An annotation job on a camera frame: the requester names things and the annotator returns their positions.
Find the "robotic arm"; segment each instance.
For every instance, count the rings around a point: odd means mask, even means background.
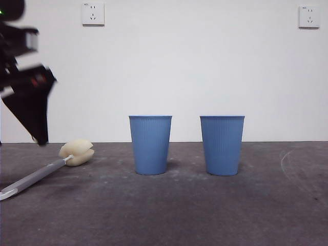
[[[0,0],[0,91],[12,88],[10,95],[2,97],[4,104],[42,146],[48,142],[48,95],[56,78],[42,65],[17,68],[16,57],[37,51],[38,30],[4,22],[19,19],[24,8],[24,0]]]

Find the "blue plastic cup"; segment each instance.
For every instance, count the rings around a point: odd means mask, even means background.
[[[208,173],[220,176],[238,173],[244,118],[242,115],[200,117]]]
[[[166,172],[171,115],[130,115],[135,170],[142,175]]]

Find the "cup rim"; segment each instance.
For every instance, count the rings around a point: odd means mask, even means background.
[[[129,115],[129,117],[172,117],[172,115],[147,115],[147,114],[135,114],[135,115]]]
[[[200,116],[201,118],[215,118],[215,117],[244,117],[245,118],[245,115],[201,115]]]

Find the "cleaning brush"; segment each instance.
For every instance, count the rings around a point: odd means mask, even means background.
[[[91,147],[93,147],[92,143],[85,139],[77,139],[66,143],[62,146],[59,152],[59,156],[63,159],[57,160],[7,186],[0,192],[0,200],[18,194],[65,165],[76,167],[86,163],[94,154],[94,150],[90,149]]]

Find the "sponge brush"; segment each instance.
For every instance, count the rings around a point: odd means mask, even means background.
[[[74,158],[66,161],[66,165],[70,167],[76,167],[86,163],[90,160],[94,154],[94,150],[90,148],[93,144],[85,139],[76,139],[63,145],[60,149],[59,156],[67,158],[73,155]]]

